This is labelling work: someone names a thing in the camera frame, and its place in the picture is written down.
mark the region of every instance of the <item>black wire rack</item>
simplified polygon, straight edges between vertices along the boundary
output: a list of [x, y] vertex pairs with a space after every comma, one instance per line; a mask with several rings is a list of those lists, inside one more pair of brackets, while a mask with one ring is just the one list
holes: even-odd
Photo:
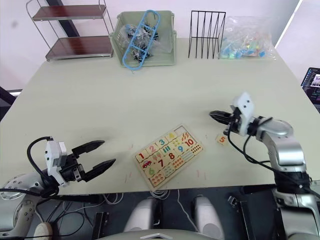
[[[201, 58], [208, 59], [212, 55], [214, 59], [215, 53], [219, 58], [225, 20], [226, 12], [224, 11], [191, 11], [188, 58], [194, 52], [195, 58], [198, 52], [201, 53]], [[192, 46], [193, 39], [195, 39], [195, 47]]]

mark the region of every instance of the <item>metal shelf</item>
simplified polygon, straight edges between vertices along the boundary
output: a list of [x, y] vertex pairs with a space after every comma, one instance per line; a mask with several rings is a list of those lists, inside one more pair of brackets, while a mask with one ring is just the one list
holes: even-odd
[[103, 19], [105, 5], [42, 6], [32, 17], [33, 21]]
[[[31, 17], [29, 4], [34, 0], [28, 0], [25, 4], [26, 12], [32, 20], [34, 26], [40, 33], [46, 45], [50, 49], [45, 56], [47, 61], [60, 59], [90, 58], [90, 57], [112, 57], [113, 49], [109, 39], [109, 29], [105, 20], [107, 14], [112, 30], [114, 29], [110, 15], [108, 13], [106, 0], [104, 4], [100, 4], [101, 0], [97, 0], [96, 5], [51, 5], [41, 6], [39, 0], [34, 1], [38, 4], [37, 13]], [[108, 35], [102, 36], [75, 36], [75, 37], [59, 37], [54, 29], [51, 21], [71, 21], [80, 19], [101, 19], [103, 20]], [[36, 22], [47, 21], [57, 37], [57, 41], [50, 46], [45, 36], [38, 28]]]
[[60, 59], [111, 57], [109, 36], [76, 36], [59, 38], [48, 54], [47, 61]]

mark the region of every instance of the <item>white wall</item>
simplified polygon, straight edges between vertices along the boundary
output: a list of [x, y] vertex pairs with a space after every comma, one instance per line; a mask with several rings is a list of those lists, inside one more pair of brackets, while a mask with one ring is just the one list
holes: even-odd
[[300, 83], [309, 67], [320, 68], [319, 0], [303, 0], [277, 51]]
[[[272, 41], [275, 44], [299, 0], [113, 0], [107, 6], [112, 23], [124, 11], [171, 10], [178, 37], [189, 37], [191, 10], [224, 11], [227, 16], [271, 17]], [[27, 0], [0, 0], [0, 86], [22, 89], [45, 61], [48, 47], [27, 15]], [[94, 4], [98, 0], [63, 0], [64, 4]], [[30, 6], [35, 13], [37, 6]], [[105, 34], [102, 20], [74, 21], [83, 36]], [[38, 22], [50, 44], [56, 40], [47, 22]]]

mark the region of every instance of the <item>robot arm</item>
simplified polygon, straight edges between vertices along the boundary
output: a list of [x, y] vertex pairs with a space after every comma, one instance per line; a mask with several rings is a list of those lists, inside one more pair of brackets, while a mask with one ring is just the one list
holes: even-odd
[[210, 116], [228, 125], [224, 134], [231, 131], [243, 137], [255, 136], [267, 147], [271, 167], [275, 170], [274, 197], [285, 239], [298, 233], [320, 237], [319, 210], [315, 196], [305, 191], [310, 189], [310, 177], [303, 150], [291, 125], [282, 120], [264, 122], [264, 117], [253, 117], [254, 105], [246, 92], [234, 99], [231, 108], [233, 113], [212, 111]]
[[95, 150], [103, 143], [88, 142], [73, 148], [68, 155], [64, 142], [49, 139], [44, 152], [47, 169], [42, 171], [46, 178], [31, 172], [15, 176], [4, 186], [4, 189], [31, 191], [34, 195], [0, 191], [0, 239], [25, 237], [38, 202], [55, 193], [57, 187], [66, 187], [70, 181], [88, 182], [110, 168], [116, 159], [101, 162], [89, 172], [85, 172], [77, 161], [79, 155]]

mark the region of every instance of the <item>blue plastic toy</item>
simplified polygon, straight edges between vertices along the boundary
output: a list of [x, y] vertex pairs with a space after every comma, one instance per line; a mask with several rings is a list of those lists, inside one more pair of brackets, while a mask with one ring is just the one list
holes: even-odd
[[[146, 17], [147, 17], [147, 15], [149, 13], [153, 13], [155, 16], [157, 16], [157, 22], [153, 27], [150, 27], [149, 25], [147, 25]], [[157, 34], [157, 29], [158, 29], [159, 23], [160, 23], [160, 15], [159, 15], [159, 13], [157, 13], [156, 11], [153, 11], [153, 10], [145, 11], [145, 13], [143, 14], [143, 17], [141, 18], [141, 21], [140, 21], [139, 25], [137, 26], [136, 30], [134, 31], [134, 34], [133, 34], [133, 37], [132, 37], [132, 39], [131, 39], [131, 41], [129, 43], [129, 46], [126, 49], [126, 51], [125, 51], [125, 53], [124, 53], [124, 55], [122, 57], [122, 63], [126, 68], [128, 68], [128, 69], [130, 69], [132, 71], [135, 71], [135, 70], [138, 70], [138, 69], [140, 69], [142, 67], [147, 55], [149, 54], [149, 48], [151, 47], [152, 42], [155, 39], [155, 35]], [[136, 46], [135, 42], [136, 42], [136, 39], [137, 39], [137, 34], [141, 33], [144, 29], [148, 29], [148, 31], [151, 32], [151, 37], [149, 38], [149, 42], [147, 44], [147, 47], [146, 48], [145, 47], [141, 48], [139, 46]], [[126, 63], [126, 59], [128, 58], [128, 55], [131, 54], [131, 49], [136, 49], [139, 53], [143, 53], [142, 56], [140, 56], [140, 60], [139, 60], [140, 64], [139, 64], [139, 66], [133, 67], [133, 66], [129, 66]]]

